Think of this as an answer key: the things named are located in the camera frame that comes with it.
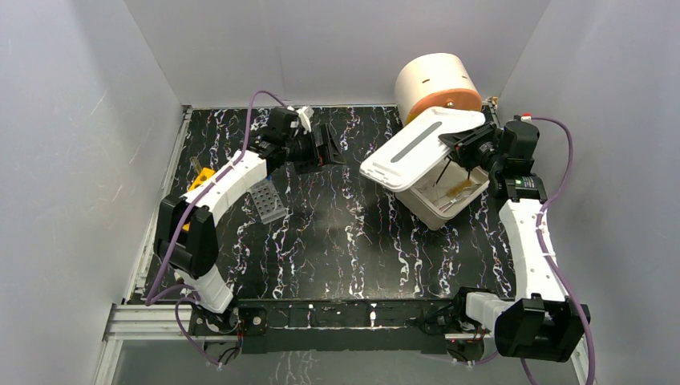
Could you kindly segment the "metal crucible tongs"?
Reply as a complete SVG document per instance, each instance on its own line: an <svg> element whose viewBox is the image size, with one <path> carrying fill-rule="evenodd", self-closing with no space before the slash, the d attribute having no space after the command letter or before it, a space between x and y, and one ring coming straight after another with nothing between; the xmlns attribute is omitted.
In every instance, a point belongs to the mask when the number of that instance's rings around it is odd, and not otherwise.
<svg viewBox="0 0 680 385"><path fill-rule="evenodd" d="M440 211L449 210L454 205L456 205L456 204L460 203L461 201L464 201L467 198L469 198L470 195L471 195L471 193L469 191L460 192L460 193L456 194L455 196L453 196L449 201L446 201L444 204L440 205L438 207L438 210L440 210Z"/></svg>

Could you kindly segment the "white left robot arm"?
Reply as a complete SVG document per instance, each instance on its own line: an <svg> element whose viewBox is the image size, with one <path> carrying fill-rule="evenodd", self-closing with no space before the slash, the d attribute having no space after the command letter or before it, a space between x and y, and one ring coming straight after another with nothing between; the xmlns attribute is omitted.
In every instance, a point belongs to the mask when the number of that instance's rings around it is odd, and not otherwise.
<svg viewBox="0 0 680 385"><path fill-rule="evenodd" d="M313 113L310 106L274 108L263 128L246 131L246 147L226 165L193 190L161 201L154 252L163 269L171 266L192 287L197 304L209 311L208 323L221 334L233 332L240 321L238 310L229 305L233 288L217 267L216 227L222 216L286 164L306 174L346 163L329 128L310 122Z"/></svg>

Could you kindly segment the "yellow test tube rack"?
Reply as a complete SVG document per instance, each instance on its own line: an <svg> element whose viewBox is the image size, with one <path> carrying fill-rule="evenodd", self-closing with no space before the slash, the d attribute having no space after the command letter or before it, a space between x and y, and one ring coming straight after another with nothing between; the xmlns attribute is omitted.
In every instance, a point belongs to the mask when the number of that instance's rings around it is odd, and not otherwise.
<svg viewBox="0 0 680 385"><path fill-rule="evenodd" d="M192 190L195 190L199 187L201 187L202 184L204 184L207 180L209 180L214 174L216 173L215 170L207 167L199 167L198 169L198 175L190 185L188 192L191 192ZM190 204L192 202L192 197L187 198L187 203ZM183 225L182 230L185 232L188 232L190 229L190 219L187 219L186 223Z"/></svg>

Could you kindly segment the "cream cylindrical drawer cabinet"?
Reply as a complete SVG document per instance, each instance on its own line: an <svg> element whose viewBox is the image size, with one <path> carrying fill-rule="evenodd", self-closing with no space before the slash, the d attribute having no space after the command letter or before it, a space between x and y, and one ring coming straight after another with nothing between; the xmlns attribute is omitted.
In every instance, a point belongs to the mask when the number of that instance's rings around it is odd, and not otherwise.
<svg viewBox="0 0 680 385"><path fill-rule="evenodd" d="M433 53L411 60L395 81L395 100L403 125L429 107L480 111L482 98L460 58Z"/></svg>

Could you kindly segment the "white plastic bin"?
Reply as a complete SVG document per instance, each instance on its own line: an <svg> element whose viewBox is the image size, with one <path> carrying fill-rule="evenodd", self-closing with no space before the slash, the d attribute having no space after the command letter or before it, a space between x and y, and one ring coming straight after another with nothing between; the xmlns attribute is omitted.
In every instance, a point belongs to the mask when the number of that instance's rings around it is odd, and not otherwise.
<svg viewBox="0 0 680 385"><path fill-rule="evenodd" d="M460 166L443 160L409 189L397 192L395 196L429 229L437 230L461 213L488 188L488 174L481 168L473 169L470 177L467 174ZM469 191L470 197L449 210L438 210L440 205L452 198L447 195L447 191L465 179L472 181L472 186L463 191Z"/></svg>

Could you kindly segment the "aluminium frame rail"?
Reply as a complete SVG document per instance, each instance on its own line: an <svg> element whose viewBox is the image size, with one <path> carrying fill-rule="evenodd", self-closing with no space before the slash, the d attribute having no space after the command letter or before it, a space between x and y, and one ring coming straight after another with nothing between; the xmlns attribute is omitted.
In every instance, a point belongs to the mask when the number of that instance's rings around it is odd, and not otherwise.
<svg viewBox="0 0 680 385"><path fill-rule="evenodd" d="M287 334L356 334L387 338L480 338L500 334L520 340L561 339L583 328L580 308L570 299L551 301L537 296L505 301L490 293L461 299L387 300L240 300L221 314L200 305L115 305L106 338L170 339L187 332L197 338L269 337Z"/></svg>

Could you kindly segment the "white bin lid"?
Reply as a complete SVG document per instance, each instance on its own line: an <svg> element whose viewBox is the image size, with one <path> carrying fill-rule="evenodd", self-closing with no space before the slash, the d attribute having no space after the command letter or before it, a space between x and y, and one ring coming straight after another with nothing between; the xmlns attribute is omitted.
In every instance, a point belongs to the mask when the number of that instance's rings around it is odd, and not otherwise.
<svg viewBox="0 0 680 385"><path fill-rule="evenodd" d="M480 111L429 107L371 153L360 173L393 193L408 190L451 152L440 135L472 130L485 122Z"/></svg>

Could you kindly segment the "clear plastic tube rack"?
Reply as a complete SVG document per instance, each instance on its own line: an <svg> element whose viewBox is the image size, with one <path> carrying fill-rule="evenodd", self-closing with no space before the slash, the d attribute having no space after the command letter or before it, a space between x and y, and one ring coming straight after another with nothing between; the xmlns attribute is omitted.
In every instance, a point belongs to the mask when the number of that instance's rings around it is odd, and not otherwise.
<svg viewBox="0 0 680 385"><path fill-rule="evenodd" d="M288 213L278 194L276 186L270 179L264 179L249 189L261 223L267 225L282 219Z"/></svg>

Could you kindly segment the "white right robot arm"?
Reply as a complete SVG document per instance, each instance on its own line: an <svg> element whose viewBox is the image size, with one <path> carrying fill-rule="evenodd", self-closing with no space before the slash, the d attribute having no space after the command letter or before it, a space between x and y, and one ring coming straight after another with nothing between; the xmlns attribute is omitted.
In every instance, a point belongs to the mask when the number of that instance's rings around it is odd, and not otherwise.
<svg viewBox="0 0 680 385"><path fill-rule="evenodd" d="M484 170L492 195L503 200L499 218L516 274L512 301L488 289L460 289L451 320L463 332L478 326L490 332L504 357L563 363L584 336L590 312L576 303L552 268L557 259L544 209L548 196L532 172L539 138L538 128L525 120L439 136L451 150L450 159L468 171Z"/></svg>

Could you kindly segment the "brown test tube brush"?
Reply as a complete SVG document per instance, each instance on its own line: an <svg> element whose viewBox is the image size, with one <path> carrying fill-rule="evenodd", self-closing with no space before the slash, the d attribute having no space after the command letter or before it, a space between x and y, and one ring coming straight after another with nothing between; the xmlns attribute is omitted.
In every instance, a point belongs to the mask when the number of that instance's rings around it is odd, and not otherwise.
<svg viewBox="0 0 680 385"><path fill-rule="evenodd" d="M458 194L460 194L462 191L464 191L466 188L470 188L471 186L472 186L472 181L470 179L465 179L465 180L459 182L454 187L450 188L447 191L447 195L450 196L450 197L455 197Z"/></svg>

